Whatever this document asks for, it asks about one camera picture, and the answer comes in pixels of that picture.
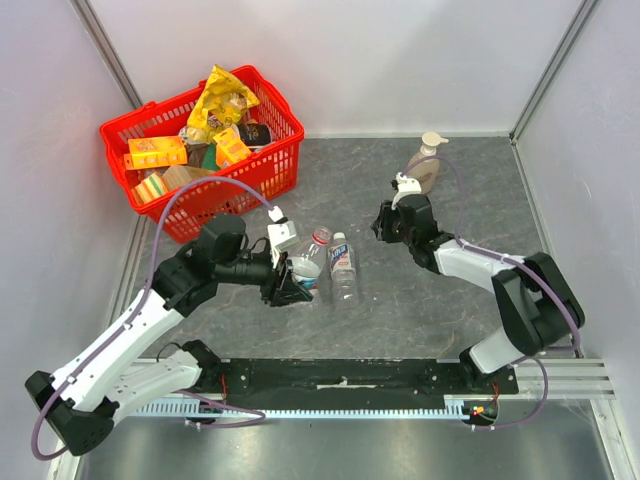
bottle label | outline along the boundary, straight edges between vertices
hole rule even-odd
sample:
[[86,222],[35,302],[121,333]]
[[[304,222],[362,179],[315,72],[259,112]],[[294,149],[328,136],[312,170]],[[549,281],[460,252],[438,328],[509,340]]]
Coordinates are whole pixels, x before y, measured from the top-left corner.
[[311,290],[314,288],[318,288],[318,278],[317,277],[303,277],[302,275],[293,275],[293,279],[302,285],[307,290]]
[[344,244],[332,247],[330,252],[332,273],[336,270],[351,270],[353,268],[353,265],[351,265],[351,251],[349,245]]

red plastic basket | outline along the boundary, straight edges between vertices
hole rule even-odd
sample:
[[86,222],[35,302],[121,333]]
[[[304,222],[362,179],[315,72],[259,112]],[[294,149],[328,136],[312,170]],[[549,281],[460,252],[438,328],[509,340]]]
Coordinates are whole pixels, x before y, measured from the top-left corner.
[[[267,198],[274,198],[296,186],[300,142],[304,138],[302,124],[293,116],[280,92],[251,66],[233,73],[260,99],[260,105],[245,117],[269,126],[275,142],[251,154],[246,160],[225,168],[216,175],[240,180]],[[131,189],[141,181],[140,172],[126,170],[124,154],[129,152],[128,139],[177,135],[184,127],[206,81],[197,88],[162,103],[150,102],[139,109],[111,120],[100,127],[107,150],[107,160],[114,177],[129,199],[131,207],[156,223],[175,191],[145,205],[138,205]],[[260,202],[239,187],[222,182],[196,186],[183,194],[164,225],[164,230],[176,242],[195,238],[200,227],[219,212],[244,213]]]

clear plastic bottle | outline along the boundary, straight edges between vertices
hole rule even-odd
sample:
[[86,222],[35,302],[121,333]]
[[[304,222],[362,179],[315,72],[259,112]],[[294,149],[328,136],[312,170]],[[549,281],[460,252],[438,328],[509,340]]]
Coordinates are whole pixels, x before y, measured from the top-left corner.
[[353,247],[347,243],[342,232],[336,232],[333,236],[329,262],[331,293],[336,308],[352,307],[360,303]]
[[318,227],[311,238],[300,243],[289,253],[293,264],[293,278],[300,285],[315,293],[318,277],[327,261],[327,248],[331,232],[328,228]]

black mounting plate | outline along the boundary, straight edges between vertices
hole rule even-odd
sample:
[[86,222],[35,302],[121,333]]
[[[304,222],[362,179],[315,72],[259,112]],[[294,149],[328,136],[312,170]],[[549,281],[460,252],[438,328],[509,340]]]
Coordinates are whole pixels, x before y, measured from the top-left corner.
[[222,375],[229,404],[260,410],[443,408],[443,395],[493,395],[493,381],[518,393],[512,368],[470,386],[460,363],[424,359],[232,359],[197,390],[222,393]]

plastic bottle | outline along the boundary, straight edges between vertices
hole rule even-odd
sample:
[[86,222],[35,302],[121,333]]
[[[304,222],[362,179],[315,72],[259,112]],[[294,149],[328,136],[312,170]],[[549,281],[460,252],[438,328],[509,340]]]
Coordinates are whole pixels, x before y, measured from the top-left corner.
[[436,132],[426,132],[422,135],[422,147],[420,147],[418,153],[411,157],[411,160],[409,160],[409,164],[407,165],[407,176],[415,178],[420,182],[422,193],[429,193],[433,188],[433,183],[436,181],[436,176],[440,169],[440,160],[432,158],[431,160],[422,162],[414,168],[411,167],[423,158],[435,155],[437,147],[441,143],[449,143],[449,140],[442,138]]
[[360,302],[356,282],[356,264],[353,247],[347,243],[344,233],[336,232],[329,249],[331,293],[336,308],[354,306]]
[[318,277],[327,261],[327,249],[331,232],[328,228],[318,227],[311,238],[300,243],[289,254],[293,264],[293,278],[300,285],[315,293]]

